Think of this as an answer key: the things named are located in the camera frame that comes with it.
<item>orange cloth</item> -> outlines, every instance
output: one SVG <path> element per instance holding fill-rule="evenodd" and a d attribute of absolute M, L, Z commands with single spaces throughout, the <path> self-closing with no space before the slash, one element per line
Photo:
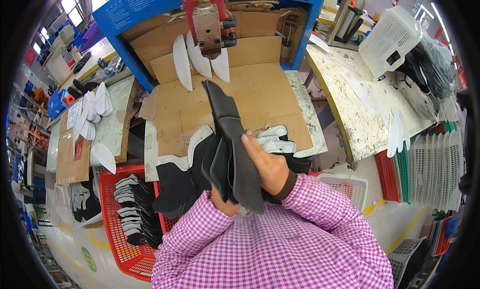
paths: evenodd
<path fill-rule="evenodd" d="M 43 107 L 45 108 L 45 110 L 48 110 L 49 97 L 45 94 L 45 92 L 43 92 L 43 86 L 40 88 L 36 88 L 33 91 L 33 99 L 39 105 L 43 104 Z"/>

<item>brown sleeve cuff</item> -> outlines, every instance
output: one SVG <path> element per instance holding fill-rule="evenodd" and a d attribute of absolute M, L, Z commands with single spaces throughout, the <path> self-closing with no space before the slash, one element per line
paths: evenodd
<path fill-rule="evenodd" d="M 286 178 L 285 185 L 283 186 L 283 189 L 280 191 L 279 194 L 275 195 L 273 198 L 275 198 L 277 201 L 281 202 L 287 196 L 290 194 L 290 192 L 293 190 L 293 187 L 297 183 L 297 175 L 289 170 L 288 171 L 288 177 Z"/>

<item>pink checkered shirt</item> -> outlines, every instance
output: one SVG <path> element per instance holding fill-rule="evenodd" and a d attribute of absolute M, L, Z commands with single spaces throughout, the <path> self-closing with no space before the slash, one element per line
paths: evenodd
<path fill-rule="evenodd" d="M 228 217 L 205 191 L 155 252 L 158 288 L 393 288 L 390 262 L 348 197 L 298 175 L 283 205 Z"/>

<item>workbench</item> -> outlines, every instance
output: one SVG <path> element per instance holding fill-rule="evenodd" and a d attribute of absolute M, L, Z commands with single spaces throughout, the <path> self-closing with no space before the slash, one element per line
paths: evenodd
<path fill-rule="evenodd" d="M 107 87 L 113 104 L 113 112 L 95 124 L 96 142 L 101 142 L 110 149 L 117 163 L 127 160 L 127 143 L 130 129 L 130 119 L 133 110 L 135 94 L 140 88 L 140 84 L 131 75 Z M 46 169 L 55 172 L 57 168 L 58 142 L 60 136 L 60 122 L 53 125 L 48 154 L 46 159 Z M 100 165 L 95 157 L 90 157 L 90 166 Z"/>
<path fill-rule="evenodd" d="M 317 45 L 308 45 L 305 56 L 325 93 L 333 117 L 338 124 L 347 159 L 355 162 L 387 149 L 388 125 L 375 107 L 372 116 L 357 98 L 341 73 L 364 78 L 374 90 L 387 111 L 398 108 L 415 136 L 431 126 L 431 120 L 420 120 L 410 103 L 396 89 L 397 73 L 386 72 L 385 79 L 373 80 L 365 61 L 356 51 L 330 47 L 327 53 Z"/>
<path fill-rule="evenodd" d="M 297 97 L 298 105 L 302 110 L 303 119 L 307 125 L 310 138 L 313 144 L 312 148 L 298 151 L 294 154 L 295 157 L 309 157 L 316 154 L 325 153 L 327 145 L 325 138 L 320 128 L 314 106 L 310 100 L 310 96 L 303 85 L 297 70 L 285 71 L 285 75 L 292 86 L 292 90 Z M 159 157 L 159 142 L 157 141 L 157 129 L 153 121 L 145 121 L 145 145 L 144 145 L 144 164 L 145 164 L 145 180 L 157 181 L 159 176 L 157 174 L 156 161 Z"/>
<path fill-rule="evenodd" d="M 94 73 L 98 68 L 97 61 L 99 58 L 105 59 L 105 62 L 108 62 L 117 55 L 115 49 L 110 44 L 107 38 L 103 38 L 102 40 L 98 41 L 95 45 L 92 46 L 88 51 L 92 53 L 88 61 L 82 67 L 80 71 L 77 73 L 73 73 L 73 69 L 69 75 L 58 87 L 61 91 L 62 89 L 67 90 L 68 87 L 72 86 L 74 80 L 77 79 L 79 81 L 84 80 L 87 76 Z"/>

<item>red sign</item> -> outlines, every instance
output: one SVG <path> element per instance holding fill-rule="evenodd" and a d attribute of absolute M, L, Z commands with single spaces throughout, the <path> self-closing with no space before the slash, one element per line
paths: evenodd
<path fill-rule="evenodd" d="M 440 34 L 442 33 L 442 27 L 439 27 L 437 32 L 435 33 L 435 39 L 438 39 L 438 37 L 440 36 Z"/>
<path fill-rule="evenodd" d="M 37 54 L 30 48 L 30 50 L 27 52 L 27 55 L 25 56 L 25 62 L 32 67 L 33 61 L 37 57 Z"/>
<path fill-rule="evenodd" d="M 78 161 L 82 159 L 82 149 L 84 147 L 84 140 L 81 139 L 80 141 L 75 143 L 75 156 L 73 161 Z"/>
<path fill-rule="evenodd" d="M 460 85 L 462 88 L 460 90 L 464 90 L 467 88 L 467 80 L 465 79 L 465 71 L 463 70 L 463 67 L 460 66 L 457 70 L 457 77 L 458 81 L 460 82 Z"/>

